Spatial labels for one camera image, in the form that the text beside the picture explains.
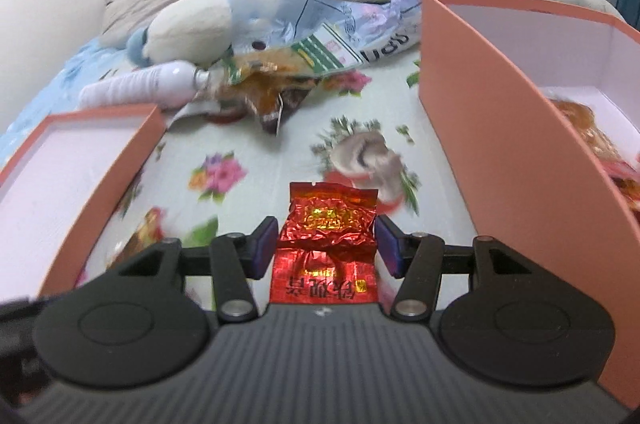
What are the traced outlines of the blue white plush toy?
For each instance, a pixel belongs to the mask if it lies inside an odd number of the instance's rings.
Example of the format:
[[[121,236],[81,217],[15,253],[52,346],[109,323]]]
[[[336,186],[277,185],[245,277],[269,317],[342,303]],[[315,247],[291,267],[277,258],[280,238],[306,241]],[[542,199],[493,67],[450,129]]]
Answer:
[[[140,68],[176,60],[209,66],[228,50],[263,50],[283,23],[283,0],[178,0],[126,43]]]

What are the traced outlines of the white spray bottle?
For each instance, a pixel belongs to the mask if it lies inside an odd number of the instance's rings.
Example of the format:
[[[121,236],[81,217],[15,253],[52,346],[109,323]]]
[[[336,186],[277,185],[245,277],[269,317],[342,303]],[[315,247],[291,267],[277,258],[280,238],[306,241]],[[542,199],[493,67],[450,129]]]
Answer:
[[[209,72],[190,62],[162,63],[82,88],[78,108],[87,110],[149,103],[164,110],[177,109],[189,103],[208,81]]]

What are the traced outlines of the blue white plastic bag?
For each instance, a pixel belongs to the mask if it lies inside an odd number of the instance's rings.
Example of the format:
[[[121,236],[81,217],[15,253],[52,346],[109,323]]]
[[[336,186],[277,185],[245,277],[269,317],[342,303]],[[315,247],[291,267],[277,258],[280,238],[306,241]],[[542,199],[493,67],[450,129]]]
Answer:
[[[326,75],[399,54],[421,38],[422,0],[228,0],[231,53],[278,52]]]

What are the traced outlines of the clear brown dried snack packet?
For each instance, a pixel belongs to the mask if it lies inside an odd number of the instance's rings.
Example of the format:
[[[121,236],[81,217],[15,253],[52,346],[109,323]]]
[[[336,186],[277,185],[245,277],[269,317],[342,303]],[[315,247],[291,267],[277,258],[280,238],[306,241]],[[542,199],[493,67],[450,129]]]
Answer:
[[[639,171],[623,159],[616,145],[598,127],[589,106],[565,99],[552,99],[551,102],[572,124],[576,134],[616,185],[634,218],[639,219]]]

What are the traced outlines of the pink deep box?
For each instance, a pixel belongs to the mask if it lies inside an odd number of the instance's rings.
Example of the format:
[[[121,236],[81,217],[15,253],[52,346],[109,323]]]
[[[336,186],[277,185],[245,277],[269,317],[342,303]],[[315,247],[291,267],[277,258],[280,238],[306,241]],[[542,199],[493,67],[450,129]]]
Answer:
[[[419,97],[478,232],[610,312],[601,381],[639,402],[639,225],[544,95],[585,100],[626,158],[639,153],[639,34],[551,0],[422,0]]]

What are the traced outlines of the floral plastic tablecloth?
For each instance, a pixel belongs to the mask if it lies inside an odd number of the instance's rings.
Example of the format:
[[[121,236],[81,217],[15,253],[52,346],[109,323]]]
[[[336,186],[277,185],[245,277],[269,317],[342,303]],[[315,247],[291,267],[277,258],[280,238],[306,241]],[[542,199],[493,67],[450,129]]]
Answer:
[[[118,202],[77,278],[128,254],[139,227],[201,244],[285,220],[292,182],[375,188],[406,231],[467,244],[475,228],[418,97],[419,53],[378,62],[312,92],[277,135],[250,118],[171,121]]]

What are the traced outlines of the pink box lid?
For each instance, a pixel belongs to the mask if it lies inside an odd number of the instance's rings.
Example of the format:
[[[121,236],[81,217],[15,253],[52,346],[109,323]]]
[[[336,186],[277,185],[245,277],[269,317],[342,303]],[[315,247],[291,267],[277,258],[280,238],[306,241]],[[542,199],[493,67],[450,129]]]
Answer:
[[[47,116],[1,171],[1,298],[70,290],[163,137],[152,104]]]

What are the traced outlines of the red foil snack packet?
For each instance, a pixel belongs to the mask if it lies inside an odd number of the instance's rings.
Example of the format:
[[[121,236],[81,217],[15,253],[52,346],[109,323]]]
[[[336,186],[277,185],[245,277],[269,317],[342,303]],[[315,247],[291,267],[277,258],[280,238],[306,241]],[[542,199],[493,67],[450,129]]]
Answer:
[[[290,184],[290,210],[273,256],[273,304],[378,301],[375,189],[328,182]]]

